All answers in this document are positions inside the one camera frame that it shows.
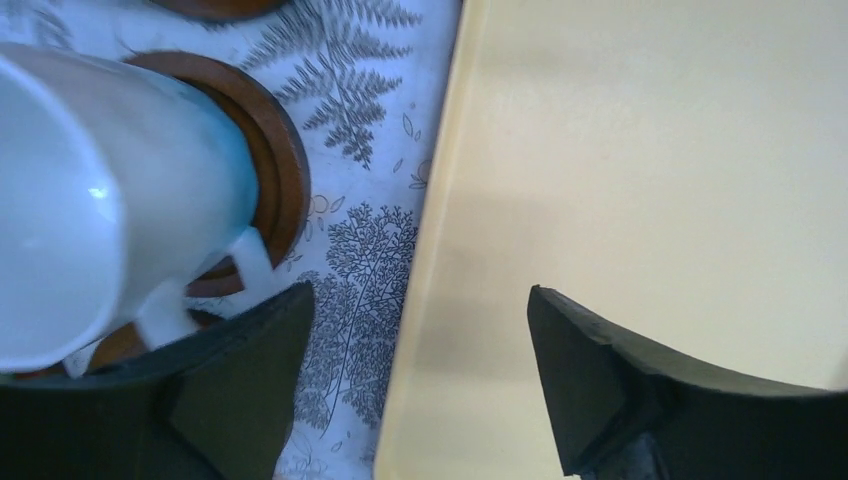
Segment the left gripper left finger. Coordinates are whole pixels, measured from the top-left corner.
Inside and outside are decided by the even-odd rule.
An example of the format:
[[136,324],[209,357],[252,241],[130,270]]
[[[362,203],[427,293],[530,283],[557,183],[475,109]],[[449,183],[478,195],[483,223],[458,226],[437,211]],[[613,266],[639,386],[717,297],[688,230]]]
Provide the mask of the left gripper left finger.
[[315,316],[296,283],[93,373],[1,387],[5,479],[269,479],[291,434]]

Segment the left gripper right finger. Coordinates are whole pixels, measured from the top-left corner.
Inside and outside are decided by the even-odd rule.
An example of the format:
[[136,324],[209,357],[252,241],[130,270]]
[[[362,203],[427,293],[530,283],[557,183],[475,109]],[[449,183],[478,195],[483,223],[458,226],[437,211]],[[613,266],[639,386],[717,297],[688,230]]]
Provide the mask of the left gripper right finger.
[[847,395],[722,368],[534,286],[556,450],[583,479],[843,479]]

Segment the yellow tray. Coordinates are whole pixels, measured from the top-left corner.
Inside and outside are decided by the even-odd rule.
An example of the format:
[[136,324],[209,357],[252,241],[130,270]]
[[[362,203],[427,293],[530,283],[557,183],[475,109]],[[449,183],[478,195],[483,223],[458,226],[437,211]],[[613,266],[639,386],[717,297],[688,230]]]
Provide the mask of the yellow tray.
[[846,3],[465,2],[376,478],[561,477],[537,284],[845,388]]

